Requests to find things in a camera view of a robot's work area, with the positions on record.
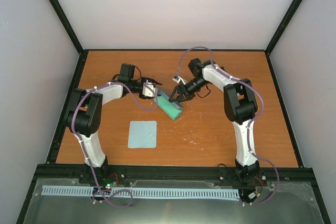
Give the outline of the grey-blue glasses case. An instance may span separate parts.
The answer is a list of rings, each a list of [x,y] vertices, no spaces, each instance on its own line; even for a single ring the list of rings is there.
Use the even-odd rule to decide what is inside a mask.
[[[157,99],[155,103],[172,120],[176,120],[183,112],[183,106],[178,102],[170,102],[170,95],[162,88],[157,88]]]

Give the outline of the light blue cleaning cloth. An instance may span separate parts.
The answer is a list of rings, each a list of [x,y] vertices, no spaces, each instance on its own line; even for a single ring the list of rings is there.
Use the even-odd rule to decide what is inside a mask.
[[[128,148],[156,148],[157,122],[131,121]]]

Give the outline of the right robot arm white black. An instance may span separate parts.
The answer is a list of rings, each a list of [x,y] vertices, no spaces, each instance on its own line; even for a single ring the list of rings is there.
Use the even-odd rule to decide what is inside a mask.
[[[215,62],[192,59],[188,68],[193,79],[186,81],[177,73],[173,81],[177,83],[170,102],[186,102],[195,97],[202,87],[213,84],[223,92],[224,112],[232,122],[237,154],[235,159],[236,179],[240,184],[246,184],[259,172],[259,161],[254,147],[254,121],[258,110],[257,101],[249,79],[239,80],[229,75],[223,67]]]

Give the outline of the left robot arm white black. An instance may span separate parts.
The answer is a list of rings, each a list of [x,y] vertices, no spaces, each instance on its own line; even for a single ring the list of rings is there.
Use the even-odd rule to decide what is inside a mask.
[[[64,123],[76,137],[85,157],[85,164],[92,166],[91,178],[97,183],[108,180],[109,170],[103,166],[107,161],[98,137],[101,123],[102,106],[130,94],[134,99],[158,99],[158,88],[161,83],[141,76],[134,78],[137,66],[123,63],[120,72],[101,86],[91,89],[75,88],[70,94],[66,108]]]

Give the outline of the black mounting rail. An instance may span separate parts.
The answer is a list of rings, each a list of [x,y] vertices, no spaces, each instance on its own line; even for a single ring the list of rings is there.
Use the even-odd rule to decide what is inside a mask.
[[[137,180],[180,180],[203,181],[232,188],[249,188],[251,181],[237,182],[233,167],[183,167],[183,166],[122,166],[109,165],[105,177],[98,177],[99,185],[119,179],[119,184],[129,186]],[[40,164],[33,175],[32,182],[40,178],[78,179],[81,184],[95,185],[90,169],[85,165]]]

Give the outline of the black corner frame post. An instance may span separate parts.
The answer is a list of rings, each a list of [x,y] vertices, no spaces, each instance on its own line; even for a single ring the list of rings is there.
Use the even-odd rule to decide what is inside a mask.
[[[291,22],[292,18],[294,17],[296,11],[300,7],[303,0],[292,0],[291,4],[289,5],[287,11],[285,12],[281,22],[279,23],[277,29],[275,30],[275,33],[273,34],[270,42],[268,43],[265,54],[267,57],[269,57],[272,53],[272,51],[275,49],[278,41],[282,37],[283,33],[285,32],[287,26]]]
[[[59,0],[49,0],[53,10],[55,11],[58,19],[60,20],[63,28],[65,29],[69,39],[71,40],[73,46],[75,47],[76,51],[78,54],[81,54],[84,49],[73,29],[73,27],[71,26],[66,13],[64,12]]]

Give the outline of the black right corner frame post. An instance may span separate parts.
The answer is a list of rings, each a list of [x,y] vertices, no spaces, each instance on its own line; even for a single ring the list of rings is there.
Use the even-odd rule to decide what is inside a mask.
[[[268,43],[265,54],[267,57],[269,57],[272,53],[272,51],[275,49],[278,41],[282,37],[283,33],[285,32],[287,26],[291,22],[292,18],[294,17],[296,11],[300,7],[303,0],[292,0],[291,4],[289,5],[287,11],[285,12],[281,22],[279,23],[277,29],[275,30],[275,33],[273,34],[270,42]]]

